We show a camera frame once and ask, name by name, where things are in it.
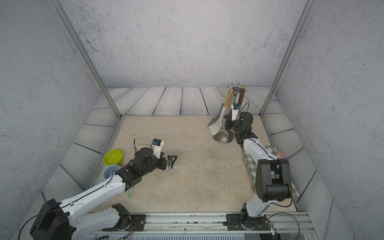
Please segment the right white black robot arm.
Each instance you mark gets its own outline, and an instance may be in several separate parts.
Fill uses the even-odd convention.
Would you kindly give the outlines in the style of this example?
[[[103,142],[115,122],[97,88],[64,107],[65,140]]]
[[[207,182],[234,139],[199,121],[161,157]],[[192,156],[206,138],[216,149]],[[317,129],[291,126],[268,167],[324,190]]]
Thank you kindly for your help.
[[[290,164],[265,148],[252,131],[253,115],[248,112],[237,114],[234,120],[225,117],[225,129],[232,130],[236,142],[250,155],[256,166],[255,196],[244,205],[245,218],[261,218],[271,205],[280,205],[293,195]]]

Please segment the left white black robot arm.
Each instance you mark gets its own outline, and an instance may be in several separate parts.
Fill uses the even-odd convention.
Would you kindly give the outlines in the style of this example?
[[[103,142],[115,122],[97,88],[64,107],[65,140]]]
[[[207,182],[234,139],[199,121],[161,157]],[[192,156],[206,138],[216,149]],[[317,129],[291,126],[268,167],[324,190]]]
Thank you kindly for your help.
[[[129,211],[122,204],[107,210],[89,214],[89,211],[106,200],[119,195],[136,184],[143,176],[154,170],[170,170],[177,156],[164,157],[151,148],[142,148],[135,153],[126,166],[98,185],[57,202],[54,199],[43,204],[30,229],[34,240],[76,240],[99,230],[125,230],[131,225]]]

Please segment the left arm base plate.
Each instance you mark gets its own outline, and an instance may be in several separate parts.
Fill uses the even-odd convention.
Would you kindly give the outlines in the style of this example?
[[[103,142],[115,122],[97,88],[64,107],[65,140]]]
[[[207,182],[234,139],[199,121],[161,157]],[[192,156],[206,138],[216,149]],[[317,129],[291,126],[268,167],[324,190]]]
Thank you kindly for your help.
[[[102,229],[102,232],[143,232],[145,228],[147,215],[134,214],[129,217],[123,217],[112,228]]]

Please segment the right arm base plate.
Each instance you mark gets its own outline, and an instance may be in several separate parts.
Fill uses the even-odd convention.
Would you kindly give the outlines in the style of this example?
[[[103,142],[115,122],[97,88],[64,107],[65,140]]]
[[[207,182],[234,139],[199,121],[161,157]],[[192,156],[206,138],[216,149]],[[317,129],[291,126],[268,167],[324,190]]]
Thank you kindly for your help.
[[[227,214],[223,225],[228,231],[269,231],[266,218],[253,218],[241,214]]]

